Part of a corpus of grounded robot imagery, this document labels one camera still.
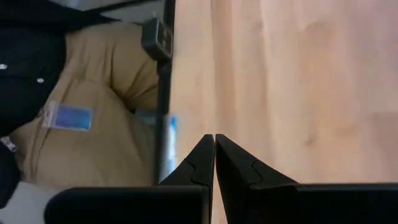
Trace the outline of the blue toothbrush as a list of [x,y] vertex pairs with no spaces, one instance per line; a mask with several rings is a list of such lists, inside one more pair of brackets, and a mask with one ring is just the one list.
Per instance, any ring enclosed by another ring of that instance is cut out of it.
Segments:
[[169,125],[167,129],[167,168],[171,174],[177,167],[177,118],[169,116]]

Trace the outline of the person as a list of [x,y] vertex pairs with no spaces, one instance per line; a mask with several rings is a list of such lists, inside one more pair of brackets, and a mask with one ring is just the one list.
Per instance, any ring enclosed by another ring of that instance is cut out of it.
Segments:
[[[156,63],[140,26],[50,0],[0,0],[0,209],[20,182],[73,187],[154,183]],[[51,101],[93,110],[89,131],[43,128]]]

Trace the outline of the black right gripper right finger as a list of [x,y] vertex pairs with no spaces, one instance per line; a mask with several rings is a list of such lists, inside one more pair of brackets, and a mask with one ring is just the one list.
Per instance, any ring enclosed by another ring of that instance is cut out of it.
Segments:
[[216,171],[228,224],[398,224],[398,184],[300,184],[223,134]]

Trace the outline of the blue badge in clear sleeve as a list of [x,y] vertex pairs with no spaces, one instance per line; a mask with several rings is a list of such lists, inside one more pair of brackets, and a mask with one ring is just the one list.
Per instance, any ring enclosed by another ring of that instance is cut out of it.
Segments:
[[89,131],[93,110],[51,101],[45,110],[43,128]]

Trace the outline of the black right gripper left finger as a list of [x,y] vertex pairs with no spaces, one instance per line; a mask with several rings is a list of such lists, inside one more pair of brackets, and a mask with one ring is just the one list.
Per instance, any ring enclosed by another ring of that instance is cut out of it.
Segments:
[[64,190],[47,203],[45,224],[210,224],[214,168],[206,134],[161,183]]

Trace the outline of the dark grey edge bracket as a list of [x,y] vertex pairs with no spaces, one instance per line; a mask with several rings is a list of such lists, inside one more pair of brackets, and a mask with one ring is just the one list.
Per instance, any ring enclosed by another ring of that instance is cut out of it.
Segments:
[[155,61],[172,58],[173,39],[173,32],[156,17],[149,19],[142,26],[142,48]]

